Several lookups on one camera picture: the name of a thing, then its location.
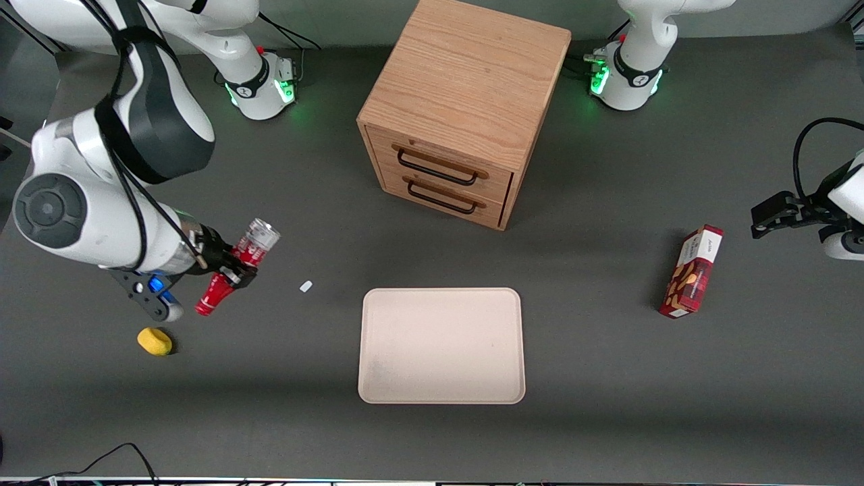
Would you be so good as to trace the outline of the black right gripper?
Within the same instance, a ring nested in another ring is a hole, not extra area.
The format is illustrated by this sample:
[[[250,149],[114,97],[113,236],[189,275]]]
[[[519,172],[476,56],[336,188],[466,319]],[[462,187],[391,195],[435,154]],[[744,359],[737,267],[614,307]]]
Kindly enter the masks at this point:
[[[195,243],[206,267],[194,263],[191,275],[214,274],[214,286],[225,286],[233,290],[246,288],[256,279],[257,267],[225,267],[226,262],[244,263],[244,250],[231,246],[213,228],[202,225]]]

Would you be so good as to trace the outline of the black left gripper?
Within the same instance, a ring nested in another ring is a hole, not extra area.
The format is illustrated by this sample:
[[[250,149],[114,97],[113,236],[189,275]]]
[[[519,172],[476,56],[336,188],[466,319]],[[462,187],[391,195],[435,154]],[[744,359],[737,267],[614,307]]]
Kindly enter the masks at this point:
[[[807,196],[803,191],[800,170],[797,169],[797,198],[790,191],[780,191],[752,208],[752,238],[758,240],[773,231],[798,227],[799,222],[802,225],[843,225],[846,213],[836,203],[831,202],[829,193],[839,185],[845,175],[845,169],[834,170],[823,179],[814,193]],[[802,206],[800,211],[797,199]]]

